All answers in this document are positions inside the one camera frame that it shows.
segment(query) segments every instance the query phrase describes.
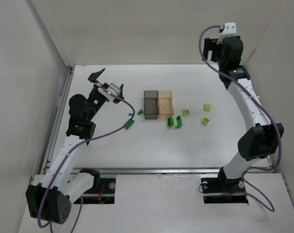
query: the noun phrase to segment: white enclosure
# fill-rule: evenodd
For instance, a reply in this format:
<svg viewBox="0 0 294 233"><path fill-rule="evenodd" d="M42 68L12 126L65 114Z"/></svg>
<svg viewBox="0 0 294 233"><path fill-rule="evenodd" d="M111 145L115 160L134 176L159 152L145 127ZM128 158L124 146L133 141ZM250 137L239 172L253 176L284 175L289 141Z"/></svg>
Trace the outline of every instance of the white enclosure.
<svg viewBox="0 0 294 233"><path fill-rule="evenodd" d="M58 114L57 110L62 108L62 104L67 104L67 95L70 97L77 92L87 95L92 86L85 78L100 67L114 64L102 75L101 81L124 83L125 96L135 109L142 108L140 101L145 90L139 83L148 78L146 74L139 76L139 70L133 71L137 67L134 65L140 65L149 68L150 80L159 86L159 90L167 89L164 85L166 79L174 81L171 89L176 113L187 102L192 108L202 109L202 104L210 100L216 110L210 112L212 121L209 128L196 122L196 117L200 120L204 113L194 111L189 117L194 127L186 123L180 129L182 143L174 135L177 131L168 135L167 131L160 130L152 140L158 145L163 143L160 147L163 157L152 154L148 159L146 147L139 152L137 144L133 150L124 148L124 154L115 161L107 160L111 153L117 154L116 148L105 148L105 145L111 145L110 140L121 146L127 138L143 137L139 135L140 131L151 135L154 130L151 123L139 119L133 128L123 132L127 137L119 138L116 134L109 140L90 146L76 168L220 168L225 165L236 152L236 141L245 131L244 123L217 75L198 65L202 61L197 43L199 34L206 27L226 22L237 24L238 35L244 43L242 65L247 68L261 103L285 128L283 157L277 172L284 175L289 193L281 174L248 174L249 179L271 199L276 212L268 213L252 199L249 206L203 205L196 189L200 175L181 175L173 179L169 176L121 175L117 178L116 190L119 203L113 206L85 205L76 232L222 230L214 221L208 221L210 216L224 224L229 223L225 226L227 232L235 232L230 225L235 223L244 226L245 232L294 233L294 0L0 0L0 233L49 232L48 229L37 228L36 220L30 218L25 190L30 177L38 174L41 163L48 161L44 157L46 149L52 152L49 159L53 160L53 152L57 153L60 147L68 108L64 112L59 110ZM218 36L217 30L213 30L205 37ZM171 75L172 71L166 70L165 66L150 71L150 65L146 64L155 67L175 64L172 70L176 69L181 74ZM69 69L76 65L80 66L76 67L71 81ZM137 77L116 76L119 71L122 75ZM196 73L198 76L201 74L197 80L193 79ZM135 91L127 94L130 88L135 88ZM190 100L185 97L185 89L190 90L186 96ZM226 106L220 105L217 98L221 98ZM105 117L105 113L114 115L115 109L125 115L124 118L120 116L120 123L130 112L123 104L106 104L96 115L97 133L119 126L119 121L113 124L107 121L112 116ZM229 129L226 122L234 123L230 132L232 138L222 134ZM50 135L57 138L55 151L54 145L48 144ZM141 138L140 142L143 144L147 137ZM210 149L203 148L200 143L196 145L200 146L201 157L194 156L196 149L190 143L194 137L209 142ZM165 147L165 139L177 143L173 148ZM91 156L95 147L99 160ZM130 154L128 160L123 159L126 153ZM259 165L268 166L269 161L263 160ZM155 188L163 200L168 198L173 204L161 199L150 204L148 201L154 193L148 192L148 187ZM128 208L131 200L135 200L137 205ZM77 210L75 205L66 225L55 226L55 231L69 232ZM129 218L123 215L123 210L128 211ZM161 217L166 211L172 215ZM147 215L146 221L136 214L138 212ZM159 217L155 221L152 220L154 215ZM111 216L115 216L116 221L113 224L105 222ZM123 225L125 221L134 224ZM146 224L154 224L154 228L148 229Z"/></svg>
<svg viewBox="0 0 294 233"><path fill-rule="evenodd" d="M236 22L243 63L281 0L33 0L70 65L197 64L207 26ZM217 37L217 30L207 36Z"/></svg>

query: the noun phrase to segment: small cube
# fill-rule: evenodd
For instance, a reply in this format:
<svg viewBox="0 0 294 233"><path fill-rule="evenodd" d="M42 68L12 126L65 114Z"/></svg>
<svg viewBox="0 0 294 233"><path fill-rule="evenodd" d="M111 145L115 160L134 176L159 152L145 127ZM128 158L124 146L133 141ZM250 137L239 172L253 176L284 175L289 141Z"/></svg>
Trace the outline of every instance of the small cube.
<svg viewBox="0 0 294 233"><path fill-rule="evenodd" d="M126 130L128 130L129 128L131 128L131 126L133 125L135 123L135 121L134 120L131 120L124 128L126 129Z"/></svg>
<svg viewBox="0 0 294 233"><path fill-rule="evenodd" d="M188 109L185 109L182 111L182 114L184 115L184 117L188 117L190 115L190 112Z"/></svg>
<svg viewBox="0 0 294 233"><path fill-rule="evenodd" d="M177 120L174 120L174 125L171 127L171 129L174 129L177 127Z"/></svg>
<svg viewBox="0 0 294 233"><path fill-rule="evenodd" d="M172 128L172 127L174 126L174 119L173 119L172 117L169 117L169 118L167 119L167 126L168 126L169 128Z"/></svg>
<svg viewBox="0 0 294 233"><path fill-rule="evenodd" d="M204 104L204 111L209 112L211 110L211 105L209 103Z"/></svg>
<svg viewBox="0 0 294 233"><path fill-rule="evenodd" d="M137 114L138 115L141 115L141 114L143 114L143 110L141 109L141 110L139 110L138 112L137 112Z"/></svg>
<svg viewBox="0 0 294 233"><path fill-rule="evenodd" d="M205 125L205 126L207 126L207 124L209 123L209 121L210 121L210 119L208 119L208 118L205 117L205 118L202 119L202 124Z"/></svg>

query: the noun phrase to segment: screw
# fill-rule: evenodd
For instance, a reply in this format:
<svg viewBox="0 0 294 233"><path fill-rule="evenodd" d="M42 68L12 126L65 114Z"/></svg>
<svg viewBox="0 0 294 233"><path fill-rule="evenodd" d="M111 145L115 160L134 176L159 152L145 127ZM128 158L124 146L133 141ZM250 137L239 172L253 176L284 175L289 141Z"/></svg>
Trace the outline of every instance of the screw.
<svg viewBox="0 0 294 233"><path fill-rule="evenodd" d="M244 187L245 187L245 184L244 184L243 181L240 181L239 184L238 184L238 186L239 186L240 188L244 188Z"/></svg>
<svg viewBox="0 0 294 233"><path fill-rule="evenodd" d="M115 189L115 188L116 188L116 184L115 184L114 182L111 182L111 183L109 184L109 188L110 188L110 189Z"/></svg>
<svg viewBox="0 0 294 233"><path fill-rule="evenodd" d="M208 186L208 183L207 183L207 181L204 181L204 182L202 182L202 188L208 188L209 186Z"/></svg>

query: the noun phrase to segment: gray translucent box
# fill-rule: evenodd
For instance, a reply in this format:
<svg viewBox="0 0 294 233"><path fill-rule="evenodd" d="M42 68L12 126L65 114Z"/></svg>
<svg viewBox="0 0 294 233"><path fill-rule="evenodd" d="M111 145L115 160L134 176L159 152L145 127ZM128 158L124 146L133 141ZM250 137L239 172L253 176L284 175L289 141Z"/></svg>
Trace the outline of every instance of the gray translucent box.
<svg viewBox="0 0 294 233"><path fill-rule="evenodd" d="M158 91L144 91L145 120L157 120L158 114Z"/></svg>

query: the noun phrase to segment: white table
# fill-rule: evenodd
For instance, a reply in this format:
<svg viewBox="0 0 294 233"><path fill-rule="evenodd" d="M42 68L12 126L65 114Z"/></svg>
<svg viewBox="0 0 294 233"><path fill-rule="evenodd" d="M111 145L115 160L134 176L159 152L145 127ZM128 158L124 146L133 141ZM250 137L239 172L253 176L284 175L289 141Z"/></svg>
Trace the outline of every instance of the white table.
<svg viewBox="0 0 294 233"><path fill-rule="evenodd" d="M174 117L182 116L183 127L168 130L165 121L135 116L135 124L107 138L91 142L75 168L213 168L228 163L237 152L237 142L245 133L243 117L219 80L205 65L94 65L76 66L67 102L75 94L88 97L92 84L87 78L106 68L98 79L116 85L124 83L124 97L136 111L144 108L144 90L172 90ZM203 104L212 104L210 112ZM52 160L59 153L68 127L66 103ZM104 104L93 118L94 136L122 126L131 110L123 103ZM210 119L208 126L201 119ZM257 166L269 166L261 160Z"/></svg>

